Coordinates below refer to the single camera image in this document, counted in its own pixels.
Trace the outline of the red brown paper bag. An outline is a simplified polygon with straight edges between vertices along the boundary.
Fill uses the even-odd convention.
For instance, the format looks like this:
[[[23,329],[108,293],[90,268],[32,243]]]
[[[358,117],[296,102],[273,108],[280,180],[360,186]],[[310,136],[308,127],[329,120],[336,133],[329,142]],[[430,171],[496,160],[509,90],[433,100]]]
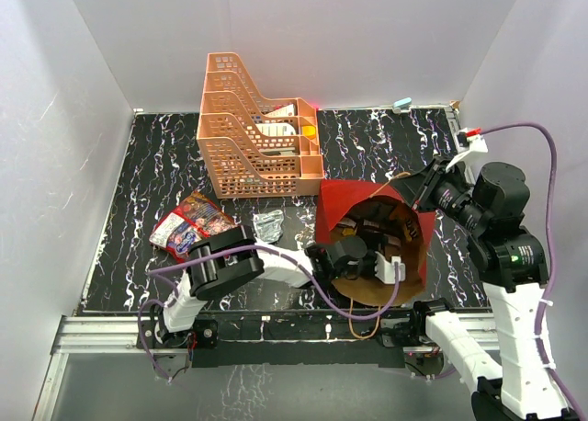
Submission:
[[[401,226],[405,216],[419,221],[421,236],[416,241],[405,240]],[[423,292],[427,280],[427,249],[432,239],[435,214],[415,212],[389,185],[324,179],[319,188],[315,242],[332,244],[355,235],[348,220],[351,217],[385,222],[390,227],[391,235],[364,233],[357,236],[387,259],[400,256],[406,266],[406,280],[392,285],[384,284],[377,278],[332,280],[329,286],[349,300],[349,307],[364,305],[381,310],[389,300],[399,306]]]

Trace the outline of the silver foil snack packet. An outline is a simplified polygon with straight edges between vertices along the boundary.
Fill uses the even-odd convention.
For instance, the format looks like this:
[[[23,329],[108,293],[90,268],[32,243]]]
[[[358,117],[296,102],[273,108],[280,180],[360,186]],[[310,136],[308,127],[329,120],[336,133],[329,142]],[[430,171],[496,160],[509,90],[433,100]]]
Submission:
[[[256,237],[266,244],[276,243],[283,233],[283,221],[284,212],[282,210],[255,214],[253,226]]]

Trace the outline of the red candy bag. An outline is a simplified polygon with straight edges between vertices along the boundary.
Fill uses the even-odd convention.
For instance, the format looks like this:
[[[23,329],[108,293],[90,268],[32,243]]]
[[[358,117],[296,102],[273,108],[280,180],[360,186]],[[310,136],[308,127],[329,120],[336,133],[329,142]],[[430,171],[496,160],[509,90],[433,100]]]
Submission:
[[[235,226],[231,217],[195,190],[157,223],[149,242],[182,263],[196,243]]]

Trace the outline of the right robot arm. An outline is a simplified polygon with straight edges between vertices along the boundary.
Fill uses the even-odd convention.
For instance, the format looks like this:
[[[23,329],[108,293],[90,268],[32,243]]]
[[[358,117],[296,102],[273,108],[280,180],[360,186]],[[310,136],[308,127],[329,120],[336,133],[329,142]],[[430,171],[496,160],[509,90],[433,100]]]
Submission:
[[[468,234],[469,257],[492,308],[499,360],[445,300],[417,302],[409,330],[416,342],[434,342],[445,353],[469,389],[475,418],[582,419],[551,374],[548,329],[540,316],[547,306],[548,264],[542,244],[522,224],[530,197],[523,171],[490,162],[470,184],[463,164],[436,158],[391,185],[414,211],[441,211]]]

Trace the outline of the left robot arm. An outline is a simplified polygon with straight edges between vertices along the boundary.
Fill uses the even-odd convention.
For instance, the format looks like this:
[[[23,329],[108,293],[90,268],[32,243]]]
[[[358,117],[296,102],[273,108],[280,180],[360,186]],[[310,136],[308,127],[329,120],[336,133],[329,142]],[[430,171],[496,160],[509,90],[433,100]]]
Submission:
[[[385,256],[358,236],[332,244],[288,250],[265,244],[251,228],[240,226],[197,242],[188,251],[183,274],[162,306],[153,329],[157,342],[184,344],[197,315],[208,303],[254,279],[270,279],[302,288],[325,289],[334,279],[375,279],[385,273]]]

